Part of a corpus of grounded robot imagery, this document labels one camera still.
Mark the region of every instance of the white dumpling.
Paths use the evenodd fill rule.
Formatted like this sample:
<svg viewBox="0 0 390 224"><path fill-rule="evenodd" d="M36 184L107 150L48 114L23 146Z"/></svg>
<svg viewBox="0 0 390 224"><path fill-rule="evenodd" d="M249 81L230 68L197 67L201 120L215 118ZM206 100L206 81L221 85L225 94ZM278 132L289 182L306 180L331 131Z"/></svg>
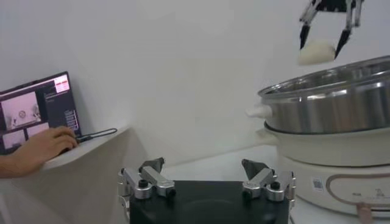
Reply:
<svg viewBox="0 0 390 224"><path fill-rule="evenodd" d="M315 65L335 60L336 49L326 41L312 41L300 50L298 65Z"/></svg>

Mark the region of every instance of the finger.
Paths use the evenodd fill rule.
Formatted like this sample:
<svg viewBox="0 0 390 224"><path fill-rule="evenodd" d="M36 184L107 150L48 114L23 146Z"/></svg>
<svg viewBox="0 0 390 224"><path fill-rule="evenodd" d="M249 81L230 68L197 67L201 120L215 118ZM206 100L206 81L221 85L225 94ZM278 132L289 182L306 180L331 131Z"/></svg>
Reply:
<svg viewBox="0 0 390 224"><path fill-rule="evenodd" d="M68 141L65 141L65 142L60 142L58 143L57 145L54 146L53 150L51 150L53 152L53 157L59 155L62 150L64 149L73 149L73 145L72 145L72 142L68 142Z"/></svg>
<svg viewBox="0 0 390 224"><path fill-rule="evenodd" d="M69 135L69 136L72 136L74 138L76 137L76 135L74 134L74 132L70 128L64 127L64 126L51 129L50 135L53 138L59 137L61 135Z"/></svg>
<svg viewBox="0 0 390 224"><path fill-rule="evenodd" d="M53 145L57 145L61 142L70 142L72 144L72 149L78 146L78 143L74 137L70 137L69 135L63 135L53 140Z"/></svg>

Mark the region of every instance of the screw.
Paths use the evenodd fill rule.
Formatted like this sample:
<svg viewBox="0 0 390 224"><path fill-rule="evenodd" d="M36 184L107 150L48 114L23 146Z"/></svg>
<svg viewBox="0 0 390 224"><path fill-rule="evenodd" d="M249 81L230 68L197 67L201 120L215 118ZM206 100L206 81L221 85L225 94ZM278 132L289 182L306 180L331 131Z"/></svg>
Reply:
<svg viewBox="0 0 390 224"><path fill-rule="evenodd" d="M148 185L148 182L146 180L140 180L138 182L138 187L139 188L145 188L145 187L147 187L147 185Z"/></svg>
<svg viewBox="0 0 390 224"><path fill-rule="evenodd" d="M272 190L279 190L280 189L280 183L275 181L271 183L271 189Z"/></svg>

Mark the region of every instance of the black cable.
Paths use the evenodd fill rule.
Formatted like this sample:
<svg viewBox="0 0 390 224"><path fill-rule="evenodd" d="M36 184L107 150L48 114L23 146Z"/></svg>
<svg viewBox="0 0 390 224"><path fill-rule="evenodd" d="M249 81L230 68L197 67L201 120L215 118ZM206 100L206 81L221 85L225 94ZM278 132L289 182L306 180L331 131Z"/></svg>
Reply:
<svg viewBox="0 0 390 224"><path fill-rule="evenodd" d="M94 139L94 138L99 138L99 137L103 137L106 135L112 135L112 134L116 133L117 131L118 131L118 129L116 129L116 128L109 128L109 129L98 131L95 133L90 133L87 135L79 136L76 138L76 140L78 143L82 143L82 142L86 142L86 141L89 141L89 140Z"/></svg>

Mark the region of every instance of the robotic arm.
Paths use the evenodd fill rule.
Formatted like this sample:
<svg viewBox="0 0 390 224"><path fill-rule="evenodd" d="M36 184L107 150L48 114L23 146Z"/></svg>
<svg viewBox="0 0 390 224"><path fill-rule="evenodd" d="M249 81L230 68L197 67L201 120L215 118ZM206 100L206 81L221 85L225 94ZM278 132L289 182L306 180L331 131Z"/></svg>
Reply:
<svg viewBox="0 0 390 224"><path fill-rule="evenodd" d="M305 46L307 36L310 31L310 24L317 12L337 12L346 13L346 27L341 33L339 43L336 48L335 58L340 53L342 47L348 42L353 27L360 26L361 7L364 0L310 0L299 20L303 23L300 32L300 48ZM352 22L353 11L355 10L355 22Z"/></svg>

